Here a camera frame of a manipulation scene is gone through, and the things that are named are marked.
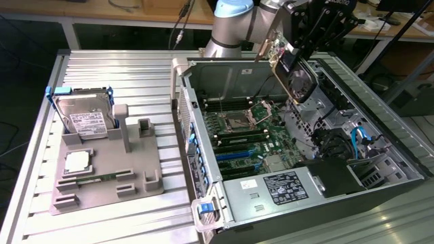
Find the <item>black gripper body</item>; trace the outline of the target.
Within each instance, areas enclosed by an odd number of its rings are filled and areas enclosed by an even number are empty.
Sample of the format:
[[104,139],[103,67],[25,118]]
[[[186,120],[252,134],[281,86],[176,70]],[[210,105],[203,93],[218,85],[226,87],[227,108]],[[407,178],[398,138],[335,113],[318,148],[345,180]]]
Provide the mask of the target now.
[[321,12],[323,9],[353,11],[357,6],[357,1],[351,0],[311,0],[307,3],[310,12]]

